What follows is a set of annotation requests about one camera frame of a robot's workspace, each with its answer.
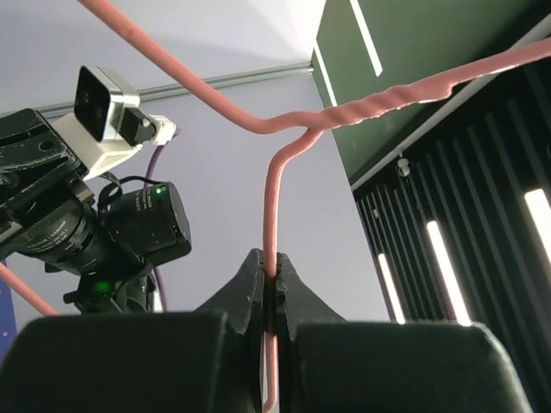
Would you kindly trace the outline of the pink wire hanger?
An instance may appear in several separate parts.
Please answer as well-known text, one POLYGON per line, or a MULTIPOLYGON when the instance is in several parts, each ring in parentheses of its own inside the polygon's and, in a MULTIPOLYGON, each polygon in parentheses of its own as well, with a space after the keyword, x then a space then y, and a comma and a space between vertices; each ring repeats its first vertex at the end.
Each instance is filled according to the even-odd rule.
MULTIPOLYGON (((550 54, 549 40, 540 40, 438 73, 415 83, 394 86, 359 101, 327 108, 319 113, 294 111, 261 119, 245 112, 204 83, 113 4, 107 1, 88 1, 85 7, 153 64, 232 123, 257 134, 278 133, 298 126, 304 128, 300 138, 281 148, 272 158, 264 190, 263 247, 260 249, 263 253, 264 275, 263 339, 260 360, 263 408, 259 412, 268 412, 274 407, 280 409, 279 347, 275 321, 275 283, 280 254, 276 250, 276 244, 280 186, 287 163, 309 150, 327 130, 377 118, 412 104, 440 101, 449 97, 456 85, 530 64, 545 59, 550 54)), ((63 317, 9 269, 3 268, 1 276, 13 290, 40 312, 38 319, 63 317)))

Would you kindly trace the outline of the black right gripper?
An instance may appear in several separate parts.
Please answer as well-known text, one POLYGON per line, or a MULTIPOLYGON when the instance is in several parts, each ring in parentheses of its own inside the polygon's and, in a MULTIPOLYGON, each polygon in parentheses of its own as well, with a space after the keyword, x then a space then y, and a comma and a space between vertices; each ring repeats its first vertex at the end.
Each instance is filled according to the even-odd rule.
POLYGON ((88 170, 36 110, 1 119, 1 258, 69 262, 94 237, 88 170))

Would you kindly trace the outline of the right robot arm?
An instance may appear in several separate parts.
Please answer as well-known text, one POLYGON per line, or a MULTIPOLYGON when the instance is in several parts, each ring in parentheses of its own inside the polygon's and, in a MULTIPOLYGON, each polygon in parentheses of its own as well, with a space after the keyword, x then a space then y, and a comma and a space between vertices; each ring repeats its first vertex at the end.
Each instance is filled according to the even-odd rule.
POLYGON ((49 122, 26 108, 1 119, 1 256, 78 277, 64 302, 82 313, 152 310, 157 268, 191 251, 189 221, 171 182, 143 176, 123 190, 111 169, 145 142, 176 132, 137 108, 76 109, 49 122))

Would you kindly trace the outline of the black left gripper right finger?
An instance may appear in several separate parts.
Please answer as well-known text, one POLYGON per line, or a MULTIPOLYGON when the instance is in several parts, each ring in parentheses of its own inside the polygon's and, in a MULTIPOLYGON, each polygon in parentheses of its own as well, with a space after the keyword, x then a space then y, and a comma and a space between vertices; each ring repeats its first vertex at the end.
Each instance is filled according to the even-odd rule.
POLYGON ((351 322, 278 257, 283 412, 529 412, 513 362, 483 324, 351 322))

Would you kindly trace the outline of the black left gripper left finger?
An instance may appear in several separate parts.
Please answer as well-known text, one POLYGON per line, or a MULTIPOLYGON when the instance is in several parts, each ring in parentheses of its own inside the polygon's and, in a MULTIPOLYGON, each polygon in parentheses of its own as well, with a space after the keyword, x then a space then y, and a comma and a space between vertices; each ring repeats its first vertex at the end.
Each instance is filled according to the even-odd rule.
POLYGON ((263 253, 194 311, 44 317, 1 366, 4 412, 259 412, 263 253))

